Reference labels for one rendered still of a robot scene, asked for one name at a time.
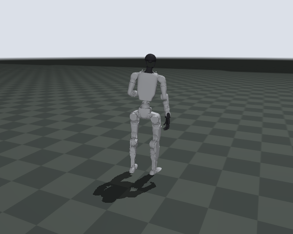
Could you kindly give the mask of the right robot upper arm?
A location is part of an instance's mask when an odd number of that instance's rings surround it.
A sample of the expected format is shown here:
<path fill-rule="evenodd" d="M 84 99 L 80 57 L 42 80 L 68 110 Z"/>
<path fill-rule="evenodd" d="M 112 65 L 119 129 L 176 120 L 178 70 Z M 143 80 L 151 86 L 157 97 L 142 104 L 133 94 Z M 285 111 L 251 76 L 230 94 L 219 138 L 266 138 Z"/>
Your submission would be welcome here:
<path fill-rule="evenodd" d="M 167 100 L 167 84 L 166 84 L 166 79 L 162 75 L 158 75 L 158 81 L 161 83 L 160 84 L 160 89 L 161 89 L 161 100 Z"/>

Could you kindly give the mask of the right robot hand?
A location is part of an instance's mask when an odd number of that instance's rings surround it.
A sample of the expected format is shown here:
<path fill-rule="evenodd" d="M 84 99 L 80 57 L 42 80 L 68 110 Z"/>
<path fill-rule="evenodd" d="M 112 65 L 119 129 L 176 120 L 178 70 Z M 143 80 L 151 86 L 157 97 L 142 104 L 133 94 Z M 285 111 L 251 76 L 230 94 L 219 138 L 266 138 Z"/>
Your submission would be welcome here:
<path fill-rule="evenodd" d="M 169 120 L 169 118 L 170 118 L 170 113 L 167 113 L 167 116 L 165 116 L 165 118 L 166 118 L 166 121 L 165 121 L 164 125 L 166 124 L 166 126 L 165 126 L 165 128 L 163 128 L 163 129 L 164 129 L 164 130 L 168 130 L 168 129 L 169 129 L 169 124 L 170 124 L 170 120 Z"/>

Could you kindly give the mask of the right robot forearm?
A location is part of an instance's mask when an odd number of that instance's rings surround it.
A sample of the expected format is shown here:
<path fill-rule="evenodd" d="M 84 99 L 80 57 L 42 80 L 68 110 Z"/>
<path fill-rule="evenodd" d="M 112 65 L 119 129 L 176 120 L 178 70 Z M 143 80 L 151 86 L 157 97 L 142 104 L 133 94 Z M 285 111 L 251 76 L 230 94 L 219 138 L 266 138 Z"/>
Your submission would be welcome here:
<path fill-rule="evenodd" d="M 168 94 L 167 94 L 167 100 L 163 101 L 163 105 L 164 105 L 164 112 L 165 112 L 164 114 L 165 116 L 167 116 L 167 113 L 170 113 Z"/>

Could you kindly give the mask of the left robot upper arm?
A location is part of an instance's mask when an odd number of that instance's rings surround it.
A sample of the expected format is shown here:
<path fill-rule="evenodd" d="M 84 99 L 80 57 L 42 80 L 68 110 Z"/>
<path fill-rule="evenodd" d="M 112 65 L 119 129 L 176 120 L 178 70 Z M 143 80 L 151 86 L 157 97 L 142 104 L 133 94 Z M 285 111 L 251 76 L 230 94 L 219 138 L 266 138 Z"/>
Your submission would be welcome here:
<path fill-rule="evenodd" d="M 135 91 L 133 90 L 136 84 L 136 79 L 138 78 L 139 72 L 132 73 L 130 77 L 130 82 L 128 86 L 127 94 L 131 97 L 135 96 Z"/>

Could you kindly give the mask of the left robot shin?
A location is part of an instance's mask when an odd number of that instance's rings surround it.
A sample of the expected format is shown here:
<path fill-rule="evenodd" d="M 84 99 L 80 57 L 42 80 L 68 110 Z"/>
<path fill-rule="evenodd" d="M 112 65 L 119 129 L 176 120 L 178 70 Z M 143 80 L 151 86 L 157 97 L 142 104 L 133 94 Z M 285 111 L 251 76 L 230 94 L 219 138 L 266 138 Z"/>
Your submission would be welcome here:
<path fill-rule="evenodd" d="M 135 157 L 136 157 L 136 154 L 137 154 L 137 146 L 131 146 L 131 140 L 132 138 L 130 139 L 130 149 L 129 149 L 129 153 L 130 153 L 130 158 L 131 158 L 131 167 L 135 166 Z"/>

